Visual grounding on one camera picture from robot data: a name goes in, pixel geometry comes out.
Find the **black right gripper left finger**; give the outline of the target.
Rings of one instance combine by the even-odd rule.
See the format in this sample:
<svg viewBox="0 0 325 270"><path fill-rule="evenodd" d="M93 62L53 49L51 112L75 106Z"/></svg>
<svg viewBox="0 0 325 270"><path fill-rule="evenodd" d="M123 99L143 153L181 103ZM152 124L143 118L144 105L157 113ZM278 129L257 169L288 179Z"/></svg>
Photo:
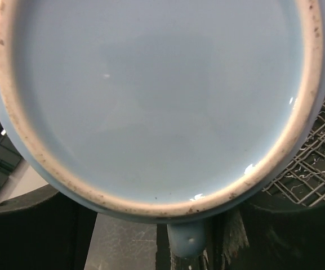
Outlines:
<svg viewBox="0 0 325 270"><path fill-rule="evenodd" d="M96 217L50 185L0 203L0 269L83 269Z"/></svg>

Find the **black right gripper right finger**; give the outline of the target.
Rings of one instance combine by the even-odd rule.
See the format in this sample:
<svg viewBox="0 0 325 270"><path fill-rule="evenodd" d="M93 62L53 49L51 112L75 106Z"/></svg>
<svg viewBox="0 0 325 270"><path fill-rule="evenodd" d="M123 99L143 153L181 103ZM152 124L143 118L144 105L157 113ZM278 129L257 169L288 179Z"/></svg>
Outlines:
<svg viewBox="0 0 325 270"><path fill-rule="evenodd" d="M325 202L259 192L212 219L210 269L325 269Z"/></svg>

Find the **light blue mug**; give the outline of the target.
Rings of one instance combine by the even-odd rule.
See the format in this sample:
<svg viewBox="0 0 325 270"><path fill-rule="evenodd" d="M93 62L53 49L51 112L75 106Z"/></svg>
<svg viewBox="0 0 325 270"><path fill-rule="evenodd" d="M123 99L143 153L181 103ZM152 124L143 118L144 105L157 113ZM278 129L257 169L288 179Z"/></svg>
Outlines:
<svg viewBox="0 0 325 270"><path fill-rule="evenodd" d="M18 152L87 208L166 224L179 257L287 166L324 97L325 1L0 1Z"/></svg>

